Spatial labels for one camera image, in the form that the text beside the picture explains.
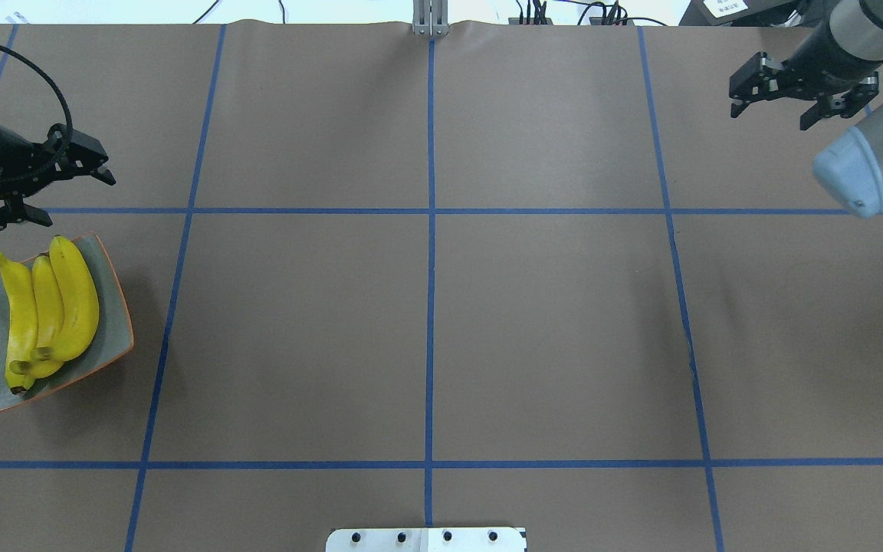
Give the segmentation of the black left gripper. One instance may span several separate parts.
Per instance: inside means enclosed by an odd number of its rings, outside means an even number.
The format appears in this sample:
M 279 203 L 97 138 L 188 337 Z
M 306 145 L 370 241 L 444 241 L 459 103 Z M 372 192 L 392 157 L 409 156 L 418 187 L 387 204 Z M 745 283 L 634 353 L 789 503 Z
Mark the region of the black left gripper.
M 108 186 L 116 184 L 107 167 L 109 154 L 100 140 L 56 123 L 47 133 L 45 143 L 32 143 L 0 125 L 0 231 L 9 225 L 31 223 L 53 226 L 43 209 L 24 203 L 46 185 L 62 179 L 92 177 Z

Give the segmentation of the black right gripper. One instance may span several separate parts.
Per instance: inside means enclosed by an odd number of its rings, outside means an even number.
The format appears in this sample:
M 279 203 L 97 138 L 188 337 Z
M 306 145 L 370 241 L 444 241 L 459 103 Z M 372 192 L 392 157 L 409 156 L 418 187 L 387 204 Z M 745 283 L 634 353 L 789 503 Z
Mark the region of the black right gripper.
M 799 117 L 800 130 L 832 117 L 852 118 L 879 94 L 875 72 L 882 62 L 858 52 L 875 34 L 883 29 L 866 15 L 830 15 L 785 62 L 754 53 L 729 77 L 730 117 L 739 118 L 760 101 L 812 97 L 814 104 Z

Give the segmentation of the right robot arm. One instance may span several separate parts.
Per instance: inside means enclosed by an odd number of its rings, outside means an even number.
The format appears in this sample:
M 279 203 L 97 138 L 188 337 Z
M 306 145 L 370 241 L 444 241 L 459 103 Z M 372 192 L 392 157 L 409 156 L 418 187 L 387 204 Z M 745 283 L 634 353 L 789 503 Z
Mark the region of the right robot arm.
M 754 53 L 728 81 L 731 116 L 780 98 L 809 101 L 799 128 L 858 114 L 879 92 L 883 1 L 841 1 L 784 61 Z M 812 162 L 814 178 L 848 213 L 883 215 L 883 104 Z

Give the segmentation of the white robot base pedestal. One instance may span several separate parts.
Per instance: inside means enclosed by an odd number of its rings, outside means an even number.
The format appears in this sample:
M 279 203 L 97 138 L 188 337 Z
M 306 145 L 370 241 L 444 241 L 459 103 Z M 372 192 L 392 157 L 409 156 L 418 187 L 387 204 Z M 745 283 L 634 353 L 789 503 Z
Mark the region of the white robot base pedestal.
M 371 527 L 330 532 L 326 551 L 527 551 L 524 528 Z

